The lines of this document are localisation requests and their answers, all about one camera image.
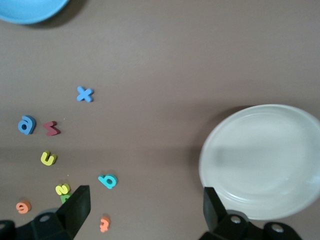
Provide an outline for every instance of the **white plate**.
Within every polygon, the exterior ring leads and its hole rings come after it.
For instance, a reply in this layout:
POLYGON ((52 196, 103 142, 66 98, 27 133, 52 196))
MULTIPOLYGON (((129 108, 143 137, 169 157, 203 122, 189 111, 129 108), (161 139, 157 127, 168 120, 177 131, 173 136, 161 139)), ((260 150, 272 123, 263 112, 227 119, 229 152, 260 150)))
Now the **white plate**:
POLYGON ((287 105, 236 112, 205 141, 199 174, 226 209, 252 220, 295 214, 320 195, 320 122, 287 105))

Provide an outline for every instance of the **blue letter x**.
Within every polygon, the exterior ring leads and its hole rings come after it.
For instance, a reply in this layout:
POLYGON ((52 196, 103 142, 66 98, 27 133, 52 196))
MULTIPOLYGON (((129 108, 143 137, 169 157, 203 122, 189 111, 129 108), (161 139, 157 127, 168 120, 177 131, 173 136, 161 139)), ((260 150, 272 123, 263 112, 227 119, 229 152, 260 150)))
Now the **blue letter x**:
POLYGON ((80 93, 76 97, 76 99, 79 102, 85 100, 86 102, 90 103, 94 100, 93 97, 91 96, 91 94, 94 93, 94 90, 92 88, 88 88, 87 90, 85 90, 85 88, 83 86, 78 86, 77 90, 80 93))

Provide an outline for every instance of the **plate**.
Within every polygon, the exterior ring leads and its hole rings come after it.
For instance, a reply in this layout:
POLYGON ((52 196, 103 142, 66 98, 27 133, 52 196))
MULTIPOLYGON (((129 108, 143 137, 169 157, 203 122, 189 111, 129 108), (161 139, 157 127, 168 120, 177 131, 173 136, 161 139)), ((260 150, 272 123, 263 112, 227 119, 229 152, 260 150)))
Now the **plate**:
POLYGON ((35 24, 59 12, 69 0, 0 0, 0 19, 35 24))
POLYGON ((287 105, 238 111, 206 139, 199 174, 226 209, 252 220, 298 213, 320 195, 320 122, 287 105))

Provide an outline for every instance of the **blue bowl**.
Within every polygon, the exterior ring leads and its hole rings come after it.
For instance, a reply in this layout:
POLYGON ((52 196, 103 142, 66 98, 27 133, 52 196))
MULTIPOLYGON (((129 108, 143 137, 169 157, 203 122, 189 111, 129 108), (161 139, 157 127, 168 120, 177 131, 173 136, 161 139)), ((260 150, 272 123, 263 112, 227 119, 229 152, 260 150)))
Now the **blue bowl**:
POLYGON ((59 12, 69 0, 0 0, 0 19, 14 24, 35 24, 59 12))

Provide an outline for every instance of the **gray table surface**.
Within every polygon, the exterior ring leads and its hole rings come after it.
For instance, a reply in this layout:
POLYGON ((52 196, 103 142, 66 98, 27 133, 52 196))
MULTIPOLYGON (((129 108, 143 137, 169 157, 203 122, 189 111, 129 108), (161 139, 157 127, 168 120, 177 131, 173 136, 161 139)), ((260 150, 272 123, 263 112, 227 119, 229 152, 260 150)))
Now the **gray table surface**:
MULTIPOLYGON (((76 240, 198 239, 208 134, 260 104, 320 118, 319 62, 317 0, 72 0, 42 23, 0 21, 0 219, 23 225, 61 205, 57 184, 90 185, 76 240), (79 85, 94 102, 76 100, 79 85), (33 134, 18 131, 22 115, 33 134), (49 121, 61 134, 46 136, 49 121), (98 181, 106 173, 119 179, 112 190, 98 181)), ((280 221, 318 240, 319 213, 320 200, 280 221)))

